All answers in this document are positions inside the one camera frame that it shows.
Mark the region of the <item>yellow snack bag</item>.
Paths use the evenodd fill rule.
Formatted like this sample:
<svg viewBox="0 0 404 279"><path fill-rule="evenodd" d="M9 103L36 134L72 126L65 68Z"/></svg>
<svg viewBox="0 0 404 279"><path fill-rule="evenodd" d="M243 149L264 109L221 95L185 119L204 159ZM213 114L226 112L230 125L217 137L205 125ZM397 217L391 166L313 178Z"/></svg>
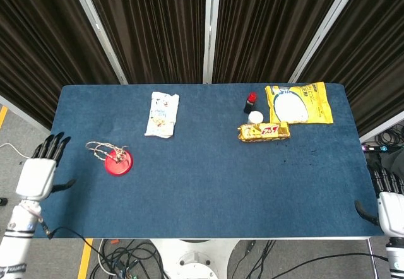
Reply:
<svg viewBox="0 0 404 279"><path fill-rule="evenodd" d="M332 124L333 115L323 82L265 87L270 121L288 124Z"/></svg>

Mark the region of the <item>dark pleated curtain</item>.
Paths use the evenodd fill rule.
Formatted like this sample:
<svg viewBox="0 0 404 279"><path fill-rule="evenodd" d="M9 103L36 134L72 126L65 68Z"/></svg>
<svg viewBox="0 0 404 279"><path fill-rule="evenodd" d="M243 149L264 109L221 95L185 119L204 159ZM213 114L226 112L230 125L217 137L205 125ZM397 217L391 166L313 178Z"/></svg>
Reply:
<svg viewBox="0 0 404 279"><path fill-rule="evenodd" d="M129 84L202 83L205 0L93 0ZM220 0L214 83L287 82L333 0ZM350 0L299 82L360 134L404 112L404 0ZM66 85L118 84L79 0L0 0L0 97L49 128Z"/></svg>

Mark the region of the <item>white table base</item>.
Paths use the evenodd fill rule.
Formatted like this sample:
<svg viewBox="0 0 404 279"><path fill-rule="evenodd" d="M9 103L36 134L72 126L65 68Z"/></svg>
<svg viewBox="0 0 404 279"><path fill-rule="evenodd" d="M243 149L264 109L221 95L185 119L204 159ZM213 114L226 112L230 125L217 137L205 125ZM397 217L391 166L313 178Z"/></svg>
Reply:
<svg viewBox="0 0 404 279"><path fill-rule="evenodd" d="M238 239L152 239L170 279L227 279Z"/></svg>

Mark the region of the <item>yellow floor tape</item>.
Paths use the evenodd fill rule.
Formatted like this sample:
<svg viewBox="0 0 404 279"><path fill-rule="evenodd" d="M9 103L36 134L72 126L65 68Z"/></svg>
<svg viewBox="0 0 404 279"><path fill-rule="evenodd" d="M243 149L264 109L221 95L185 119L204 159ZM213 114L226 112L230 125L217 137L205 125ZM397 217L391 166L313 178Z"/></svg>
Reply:
<svg viewBox="0 0 404 279"><path fill-rule="evenodd" d="M92 245L93 245L93 239L91 238L85 239L77 279L86 279L88 266L90 263Z"/></svg>

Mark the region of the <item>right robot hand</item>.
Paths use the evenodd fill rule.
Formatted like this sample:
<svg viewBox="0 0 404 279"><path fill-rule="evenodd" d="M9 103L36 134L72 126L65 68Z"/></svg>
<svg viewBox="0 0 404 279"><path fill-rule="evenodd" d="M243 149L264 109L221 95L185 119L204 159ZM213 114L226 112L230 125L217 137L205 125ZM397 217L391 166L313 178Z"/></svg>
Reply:
<svg viewBox="0 0 404 279"><path fill-rule="evenodd" d="M378 226L388 237L404 238L404 180L384 167L367 166L377 200L377 216L366 212L355 200L355 209L364 220Z"/></svg>

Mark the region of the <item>white partition frame post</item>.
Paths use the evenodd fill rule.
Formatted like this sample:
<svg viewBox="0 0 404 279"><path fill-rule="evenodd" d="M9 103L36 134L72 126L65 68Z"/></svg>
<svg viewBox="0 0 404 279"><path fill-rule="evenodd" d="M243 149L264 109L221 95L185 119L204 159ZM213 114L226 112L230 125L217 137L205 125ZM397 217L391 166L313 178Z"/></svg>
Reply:
<svg viewBox="0 0 404 279"><path fill-rule="evenodd" d="M217 39L220 0L205 0L205 43L203 58L203 84L211 84Z"/></svg>
<svg viewBox="0 0 404 279"><path fill-rule="evenodd" d="M347 6L350 0L333 0L329 10L325 14L323 20L318 26L313 38L309 42L305 52L297 63L293 73L291 74L288 83L298 82L300 76L304 72L305 68L309 64L316 51L319 49L321 43L326 38L327 34L335 24L342 11Z"/></svg>
<svg viewBox="0 0 404 279"><path fill-rule="evenodd" d="M86 17L88 18L88 21L91 24L91 27L93 28L93 31L102 46L104 53L121 85L128 85L128 80L126 78L126 75L124 74L124 71L119 63L119 60L117 58L117 55L113 49L113 46L110 42L110 39L107 35L107 32L105 31L105 27L102 23L102 20L100 19L100 16L97 12L97 9L94 5L93 0L79 0L81 7L83 8L83 11L86 14Z"/></svg>

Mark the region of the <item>red round plastic tag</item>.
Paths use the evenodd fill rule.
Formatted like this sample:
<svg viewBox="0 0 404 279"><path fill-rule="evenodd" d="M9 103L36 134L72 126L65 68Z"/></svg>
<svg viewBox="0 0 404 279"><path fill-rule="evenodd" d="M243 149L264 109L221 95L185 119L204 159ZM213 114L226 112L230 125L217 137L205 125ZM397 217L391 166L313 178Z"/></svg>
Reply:
<svg viewBox="0 0 404 279"><path fill-rule="evenodd" d="M110 175L121 176L131 170L133 162L133 156L129 151L123 151L118 155L115 150L112 150L104 160L104 167Z"/></svg>

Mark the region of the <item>black bottle red cap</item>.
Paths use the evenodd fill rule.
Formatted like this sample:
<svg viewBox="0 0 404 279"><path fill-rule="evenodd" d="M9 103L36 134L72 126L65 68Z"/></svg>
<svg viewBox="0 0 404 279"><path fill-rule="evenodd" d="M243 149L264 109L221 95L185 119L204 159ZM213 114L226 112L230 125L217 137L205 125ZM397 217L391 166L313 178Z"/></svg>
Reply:
<svg viewBox="0 0 404 279"><path fill-rule="evenodd" d="M254 110L255 103L258 99L258 94L256 92L251 92L247 99L244 106L244 113L250 114Z"/></svg>

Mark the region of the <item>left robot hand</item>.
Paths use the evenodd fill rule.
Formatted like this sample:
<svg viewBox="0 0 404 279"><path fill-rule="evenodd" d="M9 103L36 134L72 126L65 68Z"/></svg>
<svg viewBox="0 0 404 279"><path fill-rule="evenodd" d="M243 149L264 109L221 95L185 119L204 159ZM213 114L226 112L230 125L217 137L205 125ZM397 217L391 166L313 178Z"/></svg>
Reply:
<svg viewBox="0 0 404 279"><path fill-rule="evenodd" d="M76 179L64 184L54 184L54 174L64 149L70 141L63 132L52 134L36 147L33 155L23 164L16 194L21 199L42 201L50 194L71 188Z"/></svg>

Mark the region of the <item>power strip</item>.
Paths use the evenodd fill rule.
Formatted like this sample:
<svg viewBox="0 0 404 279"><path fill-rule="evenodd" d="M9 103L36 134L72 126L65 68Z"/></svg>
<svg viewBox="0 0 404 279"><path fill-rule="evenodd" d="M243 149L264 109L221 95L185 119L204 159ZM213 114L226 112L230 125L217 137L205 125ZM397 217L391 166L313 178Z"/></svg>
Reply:
<svg viewBox="0 0 404 279"><path fill-rule="evenodd" d="M372 146L372 145L362 145L362 150L364 153L393 153L404 149L404 146Z"/></svg>

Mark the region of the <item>gold snack bar wrapper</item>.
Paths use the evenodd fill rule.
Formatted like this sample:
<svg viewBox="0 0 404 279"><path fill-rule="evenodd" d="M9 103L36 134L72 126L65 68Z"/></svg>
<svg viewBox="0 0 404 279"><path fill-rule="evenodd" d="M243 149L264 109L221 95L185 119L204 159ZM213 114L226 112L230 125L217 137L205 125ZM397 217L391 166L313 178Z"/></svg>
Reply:
<svg viewBox="0 0 404 279"><path fill-rule="evenodd" d="M243 124L238 131L238 139L246 143L284 140L290 137L289 126L286 122Z"/></svg>

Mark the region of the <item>white snack packet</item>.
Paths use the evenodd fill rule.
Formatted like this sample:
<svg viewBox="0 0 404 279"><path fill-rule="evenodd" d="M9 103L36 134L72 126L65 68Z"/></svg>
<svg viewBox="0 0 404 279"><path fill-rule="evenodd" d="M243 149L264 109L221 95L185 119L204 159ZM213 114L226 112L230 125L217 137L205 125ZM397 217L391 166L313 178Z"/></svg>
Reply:
<svg viewBox="0 0 404 279"><path fill-rule="evenodd" d="M178 94L169 95L162 92L153 92L145 136L156 136L165 139L172 137L178 107Z"/></svg>

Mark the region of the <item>blue table mat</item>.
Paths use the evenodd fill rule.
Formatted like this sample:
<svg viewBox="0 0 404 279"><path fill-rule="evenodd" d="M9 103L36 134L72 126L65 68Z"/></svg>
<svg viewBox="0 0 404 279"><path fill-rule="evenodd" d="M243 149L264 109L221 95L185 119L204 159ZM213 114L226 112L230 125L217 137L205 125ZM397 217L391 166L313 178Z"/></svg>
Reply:
<svg viewBox="0 0 404 279"><path fill-rule="evenodd" d="M238 128L249 93L268 112L263 84L70 85L52 132L71 139L42 203L58 238L372 237L355 210L376 197L344 87L328 83L333 124L295 124L288 139L245 143ZM145 136L153 92L179 95L170 138ZM124 175L104 167L129 151Z"/></svg>

